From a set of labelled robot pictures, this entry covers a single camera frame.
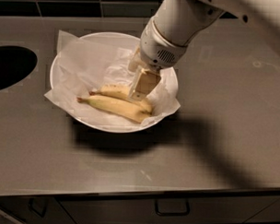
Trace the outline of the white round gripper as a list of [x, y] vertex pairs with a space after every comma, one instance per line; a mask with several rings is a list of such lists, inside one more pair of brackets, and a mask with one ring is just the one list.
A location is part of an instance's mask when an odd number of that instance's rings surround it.
[[149, 19], [141, 34], [140, 45], [132, 55], [128, 69], [134, 73], [134, 79], [129, 91], [132, 100], [143, 100], [158, 85], [161, 76], [159, 72], [146, 69], [147, 65], [155, 68], [171, 68], [178, 63], [186, 51], [185, 46], [179, 46], [167, 41], [158, 31], [154, 22]]

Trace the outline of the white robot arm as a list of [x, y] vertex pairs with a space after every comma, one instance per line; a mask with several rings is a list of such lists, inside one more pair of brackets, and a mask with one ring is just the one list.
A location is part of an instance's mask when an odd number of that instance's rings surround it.
[[163, 0], [129, 63], [130, 98], [149, 95], [160, 71], [177, 64], [194, 37], [226, 13], [255, 30], [280, 57], [280, 0]]

